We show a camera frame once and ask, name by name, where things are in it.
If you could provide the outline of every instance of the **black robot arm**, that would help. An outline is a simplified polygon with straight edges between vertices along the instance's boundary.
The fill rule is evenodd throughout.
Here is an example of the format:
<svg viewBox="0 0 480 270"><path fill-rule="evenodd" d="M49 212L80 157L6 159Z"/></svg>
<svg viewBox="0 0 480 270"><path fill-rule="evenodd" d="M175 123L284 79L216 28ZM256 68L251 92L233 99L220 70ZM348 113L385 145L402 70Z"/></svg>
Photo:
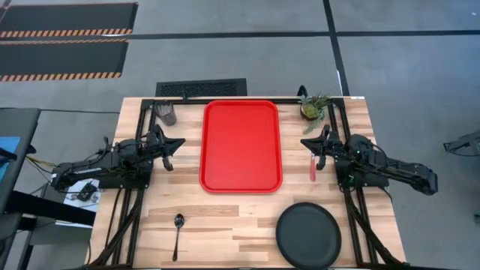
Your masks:
<svg viewBox="0 0 480 270"><path fill-rule="evenodd" d="M326 155L332 156L346 176L343 188L357 185L384 188L389 186L388 179L410 185L416 191L426 195L438 191L437 174L420 163L406 163L395 160L362 135L353 134L343 144L336 132L330 132L326 124L319 137L301 139L300 142L312 153L320 156L317 170L323 169Z"/></svg>
<svg viewBox="0 0 480 270"><path fill-rule="evenodd" d="M105 138L105 149L91 160L60 163L52 171L52 186L62 191L83 179L97 179L99 188L147 188L153 160L162 157L166 170L173 170L168 157L185 142L170 139L157 124L145 140L126 139L111 146Z"/></svg>

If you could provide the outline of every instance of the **potted plant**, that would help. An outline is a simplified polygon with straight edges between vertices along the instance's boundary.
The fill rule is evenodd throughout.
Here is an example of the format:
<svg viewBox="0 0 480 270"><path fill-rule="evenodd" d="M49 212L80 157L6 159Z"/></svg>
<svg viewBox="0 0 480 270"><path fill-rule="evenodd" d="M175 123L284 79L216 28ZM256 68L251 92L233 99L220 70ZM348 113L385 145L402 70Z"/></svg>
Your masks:
<svg viewBox="0 0 480 270"><path fill-rule="evenodd" d="M325 107L329 105L330 97L327 94L318 93L314 96L301 96L300 115L310 121L303 134L308 134L325 118Z"/></svg>

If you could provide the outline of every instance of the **wooden table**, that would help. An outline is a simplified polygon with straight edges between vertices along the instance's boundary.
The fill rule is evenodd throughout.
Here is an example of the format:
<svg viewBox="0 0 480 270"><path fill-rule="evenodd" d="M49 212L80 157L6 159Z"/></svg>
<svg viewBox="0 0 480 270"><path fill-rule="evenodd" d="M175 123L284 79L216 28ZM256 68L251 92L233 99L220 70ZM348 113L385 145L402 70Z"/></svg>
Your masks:
<svg viewBox="0 0 480 270"><path fill-rule="evenodd" d="M124 99L115 141L135 137L141 101L140 97ZM351 133L374 141L365 99L345 97L345 104ZM175 105L178 121L172 127L157 121L167 137L185 138L187 142L170 158L175 168L172 172L163 168L161 159L154 163L143 201L134 267L291 267L277 248L275 225L282 211L298 202L318 203L333 214L342 235L340 256L334 266L355 266L347 210L338 190L333 160L327 157L325 169L316 171L316 181L312 182L311 153L300 144L301 138L318 136L322 126L329 124L329 117L312 133L303 135L308 123L301 118L299 105L277 105L283 164L281 187L268 195L213 194L204 191L199 183L205 106ZM336 116L343 138L340 113ZM104 248L116 193L117 190L106 190L102 194L91 234L92 258ZM389 197L375 187L365 188L364 193L373 231L395 257L405 260ZM123 193L113 232L119 222L122 196ZM186 222L179 236L178 261L172 262L176 237L173 218L177 213L182 213ZM364 260L368 261L365 236L359 228L358 231ZM120 262L126 260L129 239L127 234Z"/></svg>

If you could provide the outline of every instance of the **red marker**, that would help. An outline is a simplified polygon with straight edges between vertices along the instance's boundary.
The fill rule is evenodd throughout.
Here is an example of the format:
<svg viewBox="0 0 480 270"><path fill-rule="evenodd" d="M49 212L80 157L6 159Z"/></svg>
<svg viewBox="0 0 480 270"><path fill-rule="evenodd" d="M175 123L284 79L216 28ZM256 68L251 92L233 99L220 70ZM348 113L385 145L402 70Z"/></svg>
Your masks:
<svg viewBox="0 0 480 270"><path fill-rule="evenodd" d="M315 154L312 153L312 162L310 164L310 180L315 182Z"/></svg>

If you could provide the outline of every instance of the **red plastic tray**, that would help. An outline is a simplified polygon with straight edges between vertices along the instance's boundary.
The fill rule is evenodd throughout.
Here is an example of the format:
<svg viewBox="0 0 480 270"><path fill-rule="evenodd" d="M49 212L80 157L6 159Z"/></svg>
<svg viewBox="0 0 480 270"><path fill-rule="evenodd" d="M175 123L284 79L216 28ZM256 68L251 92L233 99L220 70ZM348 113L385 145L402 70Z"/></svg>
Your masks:
<svg viewBox="0 0 480 270"><path fill-rule="evenodd" d="M200 184L215 193L270 193L282 183L277 107L216 100L203 116Z"/></svg>

